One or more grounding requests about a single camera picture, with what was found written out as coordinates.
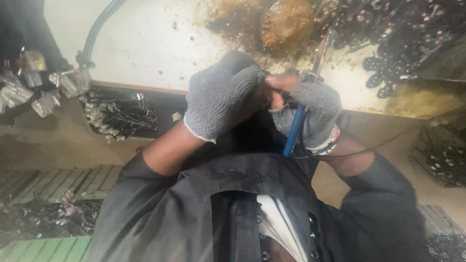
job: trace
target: wooden slat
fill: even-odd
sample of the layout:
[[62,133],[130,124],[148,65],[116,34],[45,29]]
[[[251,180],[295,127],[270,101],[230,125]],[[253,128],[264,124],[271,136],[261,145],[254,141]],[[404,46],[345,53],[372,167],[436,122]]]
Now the wooden slat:
[[45,177],[43,177],[39,183],[37,183],[21,200],[20,203],[25,203],[34,199],[34,192],[37,192],[39,196],[45,187],[49,185],[49,183],[54,179],[56,175],[60,172],[59,169],[50,170],[47,172]]
[[90,237],[78,237],[65,262],[80,262],[82,257],[84,257],[84,252],[86,252],[89,242]]
[[86,190],[88,189],[89,185],[92,183],[92,181],[94,180],[94,178],[96,177],[96,174],[99,172],[100,170],[100,167],[98,168],[94,168],[91,170],[91,172],[89,173],[89,175],[86,177],[86,179],[84,180],[83,184],[81,185],[81,187],[78,189],[77,193],[76,193],[76,196],[80,196],[82,195],[84,192],[86,192]]
[[42,250],[37,254],[34,262],[48,262],[52,258],[55,250],[60,245],[62,239],[61,238],[52,238],[47,239]]
[[31,241],[18,241],[10,253],[8,253],[5,262],[17,262],[30,244]]
[[86,179],[86,177],[91,173],[90,169],[84,169],[84,171],[81,173],[81,175],[75,180],[75,182],[70,186],[70,191],[73,193],[76,193],[76,191],[79,189],[81,186],[81,182],[83,179]]
[[72,193],[76,189],[83,177],[89,172],[89,169],[75,169],[72,170],[69,176],[63,183],[56,189],[56,191],[48,198],[49,202],[59,202],[62,196],[70,190]]
[[72,170],[61,170],[50,182],[49,184],[42,190],[41,197],[44,200],[48,200],[56,191],[57,189],[63,184],[63,182],[68,178],[68,176],[72,173]]
[[62,242],[55,250],[49,262],[64,262],[65,259],[68,257],[68,253],[74,246],[76,240],[77,240],[76,237],[63,238]]
[[109,175],[107,176],[107,178],[103,181],[102,185],[100,186],[99,191],[110,192],[110,190],[115,185],[118,179],[118,174],[120,173],[122,168],[123,166],[121,165],[114,165],[112,169],[110,170]]
[[21,202],[21,199],[23,199],[33,188],[35,185],[37,185],[42,178],[44,178],[47,175],[48,171],[41,172],[40,174],[37,175],[37,177],[21,191],[20,194],[13,200],[13,203],[23,203]]
[[33,262],[45,245],[45,240],[33,240],[18,262]]
[[4,174],[0,183],[0,201],[14,199],[38,174],[39,171],[36,170],[11,171]]
[[99,172],[97,172],[97,174],[92,178],[92,181],[90,182],[90,184],[87,186],[85,190],[86,194],[83,196],[82,199],[86,199],[87,196],[93,195],[94,192],[99,189],[100,185],[109,175],[109,172],[111,169],[112,169],[111,165],[103,165],[100,167]]
[[0,261],[4,261],[5,258],[8,256],[11,250],[16,246],[18,242],[17,241],[11,241],[6,247],[4,247],[0,251]]
[[419,210],[425,217],[426,234],[463,234],[463,230],[445,211],[435,205],[420,206]]

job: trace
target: oily residue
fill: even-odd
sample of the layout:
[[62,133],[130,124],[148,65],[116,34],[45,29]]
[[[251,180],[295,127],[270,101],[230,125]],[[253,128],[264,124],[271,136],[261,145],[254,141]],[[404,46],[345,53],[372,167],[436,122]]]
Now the oily residue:
[[[288,1],[288,5],[294,2],[299,6],[304,0],[285,1]],[[310,68],[318,42],[310,41],[308,36],[303,36],[303,43],[300,45],[293,45],[299,48],[285,48],[284,51],[280,47],[272,48],[262,41],[261,29],[263,21],[266,20],[265,15],[270,7],[276,4],[276,0],[222,0],[216,5],[215,11],[211,12],[206,27],[220,34],[230,49],[249,53],[263,69],[271,73],[281,73],[288,68],[295,68],[298,61],[301,66],[305,64],[304,68]],[[301,36],[300,30],[292,31],[293,34],[289,35],[300,39],[297,37]]]
[[314,9],[308,0],[279,0],[263,17],[261,39],[274,52],[295,53],[311,36]]

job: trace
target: hand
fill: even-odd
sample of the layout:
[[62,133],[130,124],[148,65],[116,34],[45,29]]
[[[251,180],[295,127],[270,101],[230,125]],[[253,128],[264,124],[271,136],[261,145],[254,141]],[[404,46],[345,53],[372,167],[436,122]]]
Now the hand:
[[214,142],[260,108],[262,96],[256,87],[262,78],[254,59],[229,51],[219,63],[191,77],[185,125],[196,137]]
[[[329,86],[303,80],[303,76],[268,76],[266,84],[273,89],[289,92],[292,98],[308,107],[303,142],[308,150],[317,152],[340,134],[335,121],[341,110],[341,102],[338,93]],[[296,110],[285,104],[278,92],[273,91],[269,112],[277,130],[288,136]]]

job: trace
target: finger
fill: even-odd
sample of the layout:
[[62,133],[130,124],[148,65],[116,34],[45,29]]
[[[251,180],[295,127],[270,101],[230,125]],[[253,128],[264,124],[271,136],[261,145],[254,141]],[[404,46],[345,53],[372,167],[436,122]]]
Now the finger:
[[291,92],[298,80],[299,76],[267,76],[265,83],[271,88]]
[[270,109],[282,109],[285,106],[283,97],[277,92],[272,91],[272,100],[270,101]]
[[255,64],[256,61],[252,57],[236,50],[228,51],[219,62],[219,66],[225,67],[233,75]]
[[260,70],[252,65],[244,68],[234,76],[235,84],[238,85],[238,92],[244,98],[260,81]]

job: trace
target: black wire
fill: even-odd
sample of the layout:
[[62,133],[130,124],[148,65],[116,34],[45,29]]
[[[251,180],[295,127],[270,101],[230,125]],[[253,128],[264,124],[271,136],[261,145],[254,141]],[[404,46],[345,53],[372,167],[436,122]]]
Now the black wire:
[[84,49],[82,52],[78,52],[76,56],[76,61],[79,63],[79,67],[83,68],[89,66],[91,62],[92,49],[94,49],[94,44],[96,43],[97,36],[99,35],[100,29],[104,23],[110,18],[113,13],[118,10],[121,5],[123,5],[126,0],[113,0],[97,17],[96,21],[92,25],[86,43],[84,44]]
[[[439,117],[434,117],[434,118],[431,118],[428,120],[428,122],[431,122],[433,120],[436,120],[438,119]],[[359,156],[359,155],[362,155],[362,154],[365,154],[365,153],[368,153],[368,152],[371,152],[373,151],[375,148],[379,147],[379,146],[382,146],[388,142],[391,142],[393,140],[395,140],[396,138],[398,138],[399,136],[401,136],[402,134],[406,133],[407,131],[410,131],[410,130],[413,130],[414,128],[417,128],[418,125],[415,125],[415,126],[412,126],[412,127],[408,127],[406,128],[405,130],[403,130],[402,132],[400,132],[399,134],[373,146],[373,147],[370,147],[366,150],[362,150],[362,151],[359,151],[359,152],[355,152],[353,154],[349,154],[349,155],[342,155],[342,156],[317,156],[317,155],[314,155],[313,153],[309,152],[306,147],[304,146],[304,142],[303,142],[303,137],[302,137],[302,134],[303,134],[303,130],[304,130],[304,124],[302,125],[302,128],[299,132],[299,142],[300,144],[302,145],[302,147],[304,147],[304,151],[305,153],[307,154],[307,156],[305,157],[293,157],[295,159],[305,159],[305,158],[314,158],[314,159],[317,159],[319,161],[333,161],[333,160],[340,160],[340,159],[347,159],[347,158],[351,158],[351,157],[355,157],[355,156]]]

